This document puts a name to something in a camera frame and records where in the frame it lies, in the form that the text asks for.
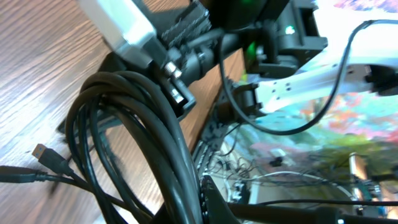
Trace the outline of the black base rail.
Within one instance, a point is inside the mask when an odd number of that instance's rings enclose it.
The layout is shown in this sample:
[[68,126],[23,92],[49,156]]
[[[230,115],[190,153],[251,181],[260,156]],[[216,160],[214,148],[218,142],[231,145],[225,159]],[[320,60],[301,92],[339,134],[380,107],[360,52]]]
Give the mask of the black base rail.
[[[239,85],[229,78],[226,83],[235,102],[246,116],[256,118],[261,115],[259,110],[262,105],[255,93],[255,89],[259,87],[258,84]],[[221,149],[222,142],[227,134],[243,123],[244,120],[233,108],[225,91],[220,90],[193,151],[193,161],[199,174],[205,171],[205,168],[210,164],[211,157]]]

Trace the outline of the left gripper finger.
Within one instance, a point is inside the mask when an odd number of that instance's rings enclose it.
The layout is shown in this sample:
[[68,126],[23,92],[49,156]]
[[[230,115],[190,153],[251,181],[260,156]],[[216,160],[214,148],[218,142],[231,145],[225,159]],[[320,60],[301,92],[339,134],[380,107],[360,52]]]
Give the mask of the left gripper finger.
[[242,205],[222,198],[213,179],[204,176],[199,188],[185,191],[172,174],[155,175],[164,197],[164,206],[152,223],[341,223],[342,214],[333,207],[315,210],[282,207],[281,202]]

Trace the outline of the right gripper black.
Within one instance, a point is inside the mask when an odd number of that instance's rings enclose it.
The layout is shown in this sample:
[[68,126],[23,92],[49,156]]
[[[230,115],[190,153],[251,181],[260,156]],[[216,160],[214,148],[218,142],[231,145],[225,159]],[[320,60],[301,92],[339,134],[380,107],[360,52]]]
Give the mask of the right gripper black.
[[188,87],[218,64],[221,31],[213,28],[210,11],[200,1],[164,11],[152,11],[143,1],[132,2],[157,32],[144,45],[152,61],[141,68],[111,50],[99,70],[101,81],[161,118],[184,118],[196,104]]

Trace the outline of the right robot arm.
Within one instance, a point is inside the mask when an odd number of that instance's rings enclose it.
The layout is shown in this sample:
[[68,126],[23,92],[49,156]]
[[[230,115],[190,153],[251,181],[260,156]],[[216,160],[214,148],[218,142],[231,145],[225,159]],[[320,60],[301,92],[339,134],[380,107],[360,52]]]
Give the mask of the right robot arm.
[[397,48],[363,50],[325,68],[303,72],[328,46],[309,1],[191,1],[151,11],[142,1],[81,1],[111,49],[110,71],[141,73],[161,90],[160,105],[184,118],[196,99],[188,87],[238,49],[262,81],[233,91],[225,116],[264,116],[327,94],[397,94]]

